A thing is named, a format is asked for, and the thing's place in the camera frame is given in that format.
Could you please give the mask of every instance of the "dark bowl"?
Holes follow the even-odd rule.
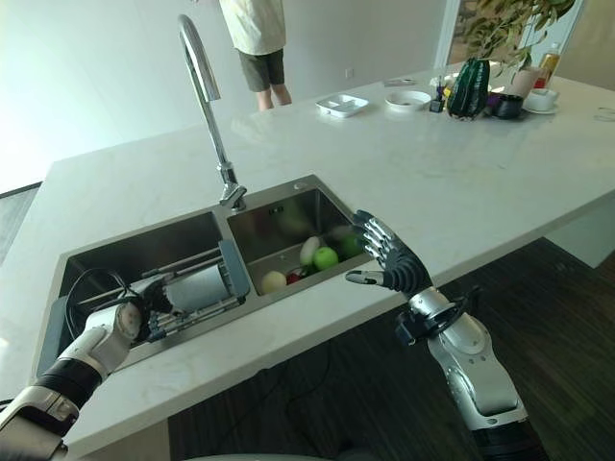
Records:
[[[495,102],[491,115],[510,120],[517,118],[521,114],[523,107],[523,98],[514,94],[501,94],[497,102]]]

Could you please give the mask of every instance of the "wooden floor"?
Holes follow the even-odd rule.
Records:
[[[615,272],[591,270],[541,239],[443,291],[457,295],[474,284],[485,290],[475,315],[491,331],[552,460],[615,459]],[[440,369],[424,344],[397,343],[394,317],[382,315],[175,415],[172,459],[335,457],[349,444],[383,460],[479,459]],[[324,383],[288,405],[318,384],[328,357]]]

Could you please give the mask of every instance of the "cup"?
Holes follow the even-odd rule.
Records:
[[[510,120],[521,114],[523,98],[514,94],[502,94],[491,111],[494,117]]]
[[[544,112],[554,108],[558,97],[559,93],[552,89],[533,89],[526,98],[523,107]]]
[[[504,93],[521,96],[526,99],[541,74],[542,69],[540,67],[526,67],[519,70],[512,78],[510,86],[504,90]]]

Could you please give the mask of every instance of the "kitchen island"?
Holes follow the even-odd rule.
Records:
[[[433,73],[412,76],[427,90]],[[381,217],[436,284],[513,251],[615,197],[615,92],[555,79],[556,115],[462,122],[399,114],[376,83],[349,119],[304,101],[221,123],[239,182],[255,192],[316,174],[349,208]],[[54,164],[0,272],[0,399],[34,375],[62,255],[217,202],[205,126]],[[377,269],[375,262],[363,269]],[[343,276],[112,375],[67,435],[71,456],[99,449],[207,399],[386,310],[401,298]]]

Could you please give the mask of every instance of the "white robotic arm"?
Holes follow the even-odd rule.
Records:
[[[0,413],[1,459],[63,458],[62,437],[94,390],[124,361],[141,323],[130,302],[91,314],[56,363]]]

